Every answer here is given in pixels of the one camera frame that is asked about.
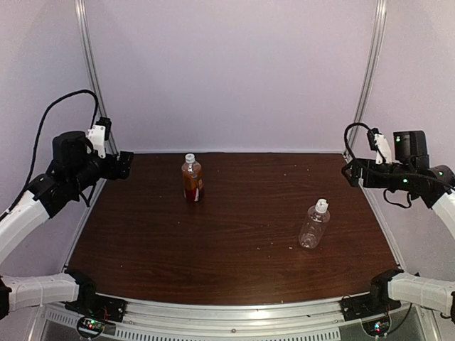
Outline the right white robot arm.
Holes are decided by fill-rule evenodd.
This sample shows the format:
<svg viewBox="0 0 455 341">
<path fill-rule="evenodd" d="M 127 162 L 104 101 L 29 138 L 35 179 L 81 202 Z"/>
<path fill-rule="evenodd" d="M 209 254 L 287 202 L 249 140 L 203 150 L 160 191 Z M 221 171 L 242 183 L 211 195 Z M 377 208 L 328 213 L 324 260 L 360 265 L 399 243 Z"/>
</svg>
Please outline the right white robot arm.
<svg viewBox="0 0 455 341">
<path fill-rule="evenodd" d="M 431 167 L 423 131 L 397 131 L 389 144 L 376 128 L 361 124 L 366 130 L 374 159 L 358 158 L 346 146 L 349 162 L 341 173 L 352 187 L 381 189 L 384 200 L 397 191 L 406 194 L 410 209 L 420 199 L 454 231 L 454 172 L 445 165 Z M 380 313 L 392 301 L 406 301 L 435 310 L 444 318 L 454 319 L 454 282 L 412 275 L 404 270 L 389 270 L 376 276 L 364 306 L 369 313 Z"/>
</svg>

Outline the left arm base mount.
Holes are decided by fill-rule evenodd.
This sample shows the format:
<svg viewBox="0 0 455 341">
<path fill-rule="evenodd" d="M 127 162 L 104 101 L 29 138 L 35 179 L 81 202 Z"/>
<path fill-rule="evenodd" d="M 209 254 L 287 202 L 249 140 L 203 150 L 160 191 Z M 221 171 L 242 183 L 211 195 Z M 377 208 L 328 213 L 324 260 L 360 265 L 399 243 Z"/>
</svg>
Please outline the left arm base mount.
<svg viewBox="0 0 455 341">
<path fill-rule="evenodd" d="M 65 302 L 65 308 L 80 317 L 75 329 L 84 339 L 99 337 L 106 330 L 115 329 L 115 323 L 124 319 L 127 302 L 97 293 L 83 294 L 76 301 Z"/>
</svg>

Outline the clear plastic bottle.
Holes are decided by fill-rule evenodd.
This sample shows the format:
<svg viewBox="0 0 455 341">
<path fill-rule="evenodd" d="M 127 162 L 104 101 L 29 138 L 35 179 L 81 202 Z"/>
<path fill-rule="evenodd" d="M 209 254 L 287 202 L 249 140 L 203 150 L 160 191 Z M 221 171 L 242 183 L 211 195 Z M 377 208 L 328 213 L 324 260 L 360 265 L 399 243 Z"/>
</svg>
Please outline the clear plastic bottle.
<svg viewBox="0 0 455 341">
<path fill-rule="evenodd" d="M 318 246 L 331 218 L 329 210 L 325 214 L 319 214 L 315 211 L 315 205 L 307 210 L 299 233 L 299 244 L 305 249 L 315 249 Z"/>
</svg>

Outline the white flip bottle cap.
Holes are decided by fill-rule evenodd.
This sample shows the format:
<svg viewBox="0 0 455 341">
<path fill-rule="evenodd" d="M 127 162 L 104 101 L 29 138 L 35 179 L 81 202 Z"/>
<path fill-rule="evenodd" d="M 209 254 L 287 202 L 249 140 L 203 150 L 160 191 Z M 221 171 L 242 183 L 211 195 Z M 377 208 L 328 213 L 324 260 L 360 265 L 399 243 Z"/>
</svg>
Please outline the white flip bottle cap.
<svg viewBox="0 0 455 341">
<path fill-rule="evenodd" d="M 319 214 L 325 214 L 328 210 L 328 201 L 326 199 L 319 199 L 315 205 L 315 211 Z"/>
</svg>

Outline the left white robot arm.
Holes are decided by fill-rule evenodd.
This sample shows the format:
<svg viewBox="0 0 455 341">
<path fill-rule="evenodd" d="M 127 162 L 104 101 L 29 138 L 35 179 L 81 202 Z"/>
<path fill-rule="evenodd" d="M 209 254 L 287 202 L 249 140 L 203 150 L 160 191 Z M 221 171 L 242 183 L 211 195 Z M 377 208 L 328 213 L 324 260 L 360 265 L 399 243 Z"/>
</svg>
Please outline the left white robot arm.
<svg viewBox="0 0 455 341">
<path fill-rule="evenodd" d="M 84 191 L 95 188 L 99 180 L 129 177 L 134 154 L 108 154 L 105 132 L 103 126 L 94 125 L 88 132 L 69 131 L 53 139 L 53 160 L 46 172 L 29 182 L 18 202 L 1 215 L 2 260 L 69 202 L 82 200 L 88 204 L 90 198 Z M 18 309 L 55 302 L 67 303 L 89 316 L 102 309 L 95 282 L 78 270 L 47 276 L 1 276 L 2 317 Z"/>
</svg>

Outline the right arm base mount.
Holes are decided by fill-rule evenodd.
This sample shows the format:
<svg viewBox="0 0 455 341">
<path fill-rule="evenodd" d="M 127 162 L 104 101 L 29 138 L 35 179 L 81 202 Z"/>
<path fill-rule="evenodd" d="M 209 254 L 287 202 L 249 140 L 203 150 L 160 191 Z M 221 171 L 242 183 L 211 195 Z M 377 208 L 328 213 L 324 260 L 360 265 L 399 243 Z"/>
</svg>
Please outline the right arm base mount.
<svg viewBox="0 0 455 341">
<path fill-rule="evenodd" d="M 386 336 L 392 329 L 390 313 L 399 309 L 399 301 L 376 301 L 369 293 L 359 296 L 343 296 L 339 301 L 346 322 L 360 320 L 363 332 L 378 339 Z"/>
</svg>

